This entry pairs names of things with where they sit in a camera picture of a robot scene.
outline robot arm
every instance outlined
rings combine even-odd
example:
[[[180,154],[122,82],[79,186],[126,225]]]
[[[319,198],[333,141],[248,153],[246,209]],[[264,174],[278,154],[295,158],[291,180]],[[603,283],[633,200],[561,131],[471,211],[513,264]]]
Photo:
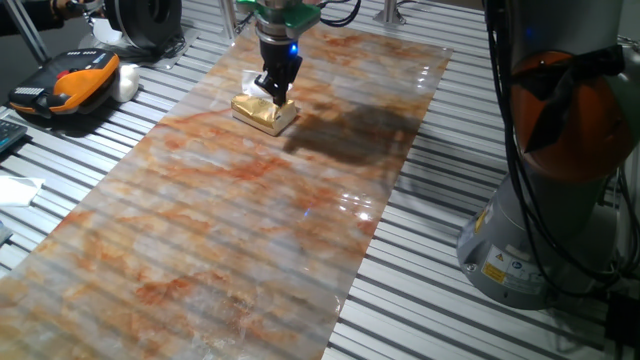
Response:
[[[238,0],[237,5],[240,12],[253,12],[258,20],[264,72],[255,84],[273,96],[274,104],[282,106],[302,64],[298,38],[320,21],[320,8],[302,0]]]

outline yellow warning sticker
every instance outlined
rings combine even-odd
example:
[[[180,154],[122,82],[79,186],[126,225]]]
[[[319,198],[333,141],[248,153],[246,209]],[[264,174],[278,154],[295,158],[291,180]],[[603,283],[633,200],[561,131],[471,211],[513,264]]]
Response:
[[[506,272],[501,271],[497,267],[487,263],[484,263],[484,267],[482,268],[482,272],[493,280],[502,284],[504,281],[504,277],[507,275]]]
[[[474,232],[477,234],[478,231],[480,231],[480,228],[482,227],[482,221],[484,221],[484,217],[487,216],[487,209],[484,209],[482,211],[482,214],[480,214],[480,216],[478,216],[478,220],[476,220],[476,227],[474,229]]]

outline warning label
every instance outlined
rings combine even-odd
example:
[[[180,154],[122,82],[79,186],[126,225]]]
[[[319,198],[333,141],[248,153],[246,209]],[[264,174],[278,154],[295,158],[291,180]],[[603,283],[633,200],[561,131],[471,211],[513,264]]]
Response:
[[[539,294],[544,278],[536,264],[531,264],[491,246],[482,273],[494,281],[519,292]]]

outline white paper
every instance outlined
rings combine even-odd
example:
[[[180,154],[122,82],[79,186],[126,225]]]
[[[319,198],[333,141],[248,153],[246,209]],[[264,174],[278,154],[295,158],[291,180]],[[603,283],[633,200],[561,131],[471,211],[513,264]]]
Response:
[[[0,207],[29,206],[44,179],[0,176]]]

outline black device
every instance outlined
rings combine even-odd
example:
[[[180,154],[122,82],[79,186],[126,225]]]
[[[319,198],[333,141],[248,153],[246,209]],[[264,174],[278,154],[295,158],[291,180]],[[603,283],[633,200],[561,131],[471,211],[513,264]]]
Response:
[[[7,150],[27,133],[27,127],[0,120],[0,153]]]
[[[120,60],[101,49],[67,51],[45,63],[9,93],[11,106],[27,114],[86,113],[110,94]]]

